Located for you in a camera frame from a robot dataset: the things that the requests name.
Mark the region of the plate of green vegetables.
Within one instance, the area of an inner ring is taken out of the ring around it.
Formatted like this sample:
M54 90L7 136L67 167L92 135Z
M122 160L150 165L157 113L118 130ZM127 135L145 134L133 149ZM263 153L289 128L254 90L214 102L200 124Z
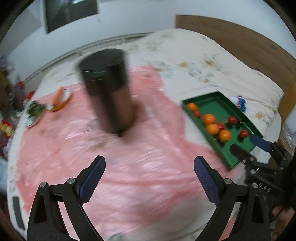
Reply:
M43 117L46 110L46 104L38 102L36 100L31 101L26 110L26 122L27 128L35 126Z

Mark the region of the green tray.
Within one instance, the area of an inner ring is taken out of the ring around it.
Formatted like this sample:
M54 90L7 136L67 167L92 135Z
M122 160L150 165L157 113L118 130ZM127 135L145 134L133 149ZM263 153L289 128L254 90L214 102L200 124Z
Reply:
M251 120L219 91L182 100L181 107L228 170L239 163L230 153L232 144L251 152L255 145L250 136L263 137Z

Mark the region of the wooden headboard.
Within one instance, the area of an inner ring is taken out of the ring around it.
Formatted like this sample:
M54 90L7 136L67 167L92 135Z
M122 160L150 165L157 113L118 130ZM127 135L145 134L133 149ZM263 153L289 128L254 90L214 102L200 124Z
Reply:
M247 27L206 16L175 15L175 27L201 33L248 67L271 78L285 93L278 112L285 121L295 106L295 58L280 45Z

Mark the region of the large orange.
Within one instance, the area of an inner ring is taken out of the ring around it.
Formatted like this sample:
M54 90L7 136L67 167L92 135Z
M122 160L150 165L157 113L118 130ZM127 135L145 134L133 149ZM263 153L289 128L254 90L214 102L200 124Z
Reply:
M205 126L215 124L216 118L212 114L205 114L205 115L203 115L202 122Z

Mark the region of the dark plum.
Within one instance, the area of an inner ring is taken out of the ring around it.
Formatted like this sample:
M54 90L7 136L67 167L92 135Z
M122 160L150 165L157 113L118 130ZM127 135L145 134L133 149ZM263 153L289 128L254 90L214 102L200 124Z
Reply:
M241 127L243 125L243 121L242 120L238 120L236 123L236 126Z

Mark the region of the wooden nightstand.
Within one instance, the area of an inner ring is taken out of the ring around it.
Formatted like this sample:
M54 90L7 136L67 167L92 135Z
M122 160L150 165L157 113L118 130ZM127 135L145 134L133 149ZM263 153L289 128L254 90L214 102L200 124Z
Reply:
M295 154L295 128L289 127L286 121L281 124L278 141L292 156Z

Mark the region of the black cylindrical canister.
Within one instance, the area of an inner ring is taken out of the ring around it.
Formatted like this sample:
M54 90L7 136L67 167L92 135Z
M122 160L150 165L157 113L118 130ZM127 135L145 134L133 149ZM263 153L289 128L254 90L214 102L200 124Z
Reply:
M122 137L132 126L136 112L124 51L100 50L82 59L78 69L100 127Z

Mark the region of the orange plate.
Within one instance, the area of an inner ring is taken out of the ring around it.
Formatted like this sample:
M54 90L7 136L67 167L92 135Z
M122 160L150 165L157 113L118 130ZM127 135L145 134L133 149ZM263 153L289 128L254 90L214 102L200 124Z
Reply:
M48 110L50 112L59 111L69 102L71 96L72 96L72 91L69 88L64 87L63 96L61 98L60 104L56 108L52 108L52 102L51 102L51 104L47 104L46 110Z

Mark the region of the black smartphone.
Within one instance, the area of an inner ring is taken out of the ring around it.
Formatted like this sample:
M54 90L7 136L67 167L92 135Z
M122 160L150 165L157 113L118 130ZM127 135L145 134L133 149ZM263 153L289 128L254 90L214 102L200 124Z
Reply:
M18 227L22 230L25 230L25 225L24 225L23 219L22 219L20 200L19 200L19 197L17 197L17 196L13 196L13 207L14 207L16 223L17 223Z

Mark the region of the pink plastic sheet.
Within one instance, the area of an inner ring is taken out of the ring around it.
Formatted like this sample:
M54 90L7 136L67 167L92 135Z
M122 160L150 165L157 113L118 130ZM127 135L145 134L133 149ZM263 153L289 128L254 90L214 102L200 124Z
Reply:
M171 240L209 220L215 206L195 175L195 157L233 180L241 169L228 171L212 150L186 139L184 113L152 66L134 68L129 77L137 117L123 137L99 127L82 84L71 86L73 98L62 110L25 131L16 165L25 213L42 181L63 183L104 156L104 175L84 205L104 238Z

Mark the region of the dark window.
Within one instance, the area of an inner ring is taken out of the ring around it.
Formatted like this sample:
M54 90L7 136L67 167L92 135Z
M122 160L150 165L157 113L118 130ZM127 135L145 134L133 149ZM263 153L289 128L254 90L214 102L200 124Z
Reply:
M46 0L44 9L47 33L99 13L96 0Z

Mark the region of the carrot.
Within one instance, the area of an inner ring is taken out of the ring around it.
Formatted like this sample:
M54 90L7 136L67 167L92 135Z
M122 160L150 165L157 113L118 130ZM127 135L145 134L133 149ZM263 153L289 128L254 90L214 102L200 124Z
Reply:
M64 91L64 87L60 87L58 89L52 101L52 108L56 108L60 104L61 98L63 96L63 91Z

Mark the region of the small orange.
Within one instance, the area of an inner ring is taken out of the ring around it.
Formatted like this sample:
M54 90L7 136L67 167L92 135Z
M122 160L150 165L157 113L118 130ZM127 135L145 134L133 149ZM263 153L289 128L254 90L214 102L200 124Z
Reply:
M191 112L198 111L198 106L197 106L195 103L189 103L189 104L187 104L187 108L188 108Z
M206 130L212 136L215 136L215 135L219 134L219 132L220 132L219 126L215 123L207 125Z
M221 130L218 135L218 139L220 142L226 143L231 139L231 133L229 130Z

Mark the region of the floral bed quilt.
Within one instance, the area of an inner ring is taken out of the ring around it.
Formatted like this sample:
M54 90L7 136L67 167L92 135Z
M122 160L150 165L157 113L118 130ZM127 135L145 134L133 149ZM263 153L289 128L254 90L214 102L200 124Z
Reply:
M241 95L246 99L246 116L262 134L269 129L284 95L283 90L269 77L249 68L214 40L200 33L183 29L163 30L120 45L119 48L125 52L129 72L141 66L152 66L164 83L166 96L179 107L184 99L216 91L226 97ZM54 67L42 79L33 99L49 103L60 87L71 89L73 85L83 85L78 72L80 60L76 58ZM74 95L71 91L70 101ZM184 116L186 139L213 151L190 118L185 113ZM30 129L25 122L26 117L22 116L12 142L7 184L8 200L12 201L13 196L19 197L23 223L27 225L29 213L23 210L24 202L16 184L16 165L23 135ZM203 226L171 240L193 240Z

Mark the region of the blue white glove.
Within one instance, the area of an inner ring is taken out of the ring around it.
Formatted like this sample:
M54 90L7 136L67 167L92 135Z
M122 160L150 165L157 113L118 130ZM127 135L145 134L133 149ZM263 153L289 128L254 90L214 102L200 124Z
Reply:
M236 97L229 97L228 99L243 113L246 112L246 100L241 95Z

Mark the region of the red cherry tomato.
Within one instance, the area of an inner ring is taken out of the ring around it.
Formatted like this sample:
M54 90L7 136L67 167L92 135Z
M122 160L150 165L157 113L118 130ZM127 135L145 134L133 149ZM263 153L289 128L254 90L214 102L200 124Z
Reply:
M193 114L194 114L194 116L195 116L196 118L198 118L198 119L200 119L201 116L202 116L201 113L200 113L199 111L194 111Z

